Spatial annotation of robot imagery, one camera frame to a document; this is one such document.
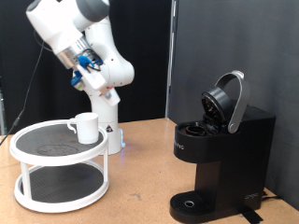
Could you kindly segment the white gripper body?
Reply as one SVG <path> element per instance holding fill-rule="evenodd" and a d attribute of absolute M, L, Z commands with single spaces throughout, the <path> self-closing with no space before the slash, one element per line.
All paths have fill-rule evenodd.
<path fill-rule="evenodd" d="M 101 96 L 102 92 L 108 89 L 107 82 L 99 71 L 86 70 L 79 64 L 77 70 L 81 74 L 81 78 L 76 84 L 77 90 L 85 91 L 90 96 Z"/>

